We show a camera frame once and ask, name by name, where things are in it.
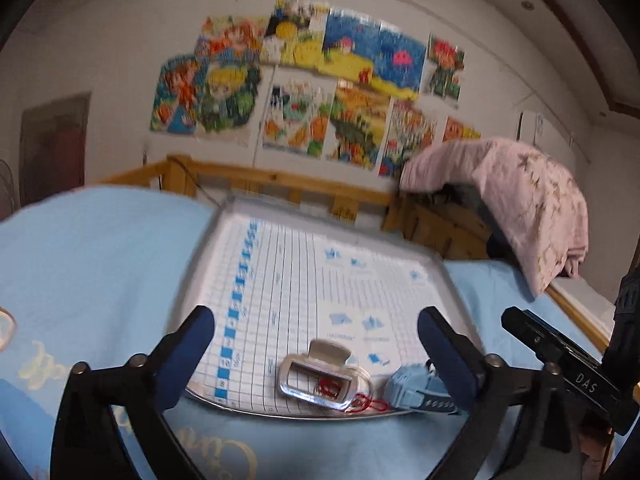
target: pink blanket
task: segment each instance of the pink blanket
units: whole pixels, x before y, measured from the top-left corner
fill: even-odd
[[[513,140],[450,140],[414,156],[400,189],[433,192],[446,183],[476,186],[535,296],[563,268],[577,276],[589,245],[587,204],[562,164]]]

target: colorful artwork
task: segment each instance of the colorful artwork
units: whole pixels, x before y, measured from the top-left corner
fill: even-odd
[[[183,135],[194,133],[206,71],[206,63],[195,56],[176,56],[162,66],[151,114],[151,130]]]
[[[391,96],[415,99],[425,56],[421,42],[366,16],[332,9],[317,69]]]
[[[444,137],[442,142],[454,139],[479,139],[482,137],[480,132],[474,130],[470,126],[461,123],[453,117],[447,118],[447,124],[444,127]]]
[[[264,34],[263,62],[315,68],[321,57],[328,7],[279,0]]]
[[[267,17],[207,18],[196,42],[195,54],[214,61],[257,63]]]
[[[411,108],[410,104],[396,102],[379,175],[399,178],[405,162],[414,153],[431,146],[436,124],[435,118]]]
[[[211,63],[197,113],[196,136],[247,146],[248,122],[260,81],[257,65]]]
[[[457,101],[460,98],[460,72],[465,68],[465,53],[458,47],[431,36],[428,59],[436,64],[429,82],[430,90],[442,98],[450,97]]]
[[[309,83],[273,86],[262,145],[320,158],[332,97]]]
[[[389,103],[388,96],[339,81],[330,118],[335,141],[327,158],[372,170],[385,134]]]

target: red cord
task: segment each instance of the red cord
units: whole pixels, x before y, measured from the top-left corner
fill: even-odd
[[[340,384],[327,377],[323,377],[318,381],[316,390],[319,390],[324,396],[337,399],[340,394]],[[360,413],[367,408],[371,408],[377,412],[386,412],[390,409],[389,405],[382,399],[371,399],[365,394],[356,394],[356,398],[351,403],[351,406],[347,408],[347,412]]]

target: pink fish drawing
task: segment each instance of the pink fish drawing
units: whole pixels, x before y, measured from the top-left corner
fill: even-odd
[[[398,50],[394,54],[393,64],[394,65],[411,65],[414,62],[411,54],[409,54],[406,50]]]

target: doorway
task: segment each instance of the doorway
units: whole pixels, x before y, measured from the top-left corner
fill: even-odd
[[[54,101],[22,114],[20,203],[27,206],[84,186],[89,94]]]

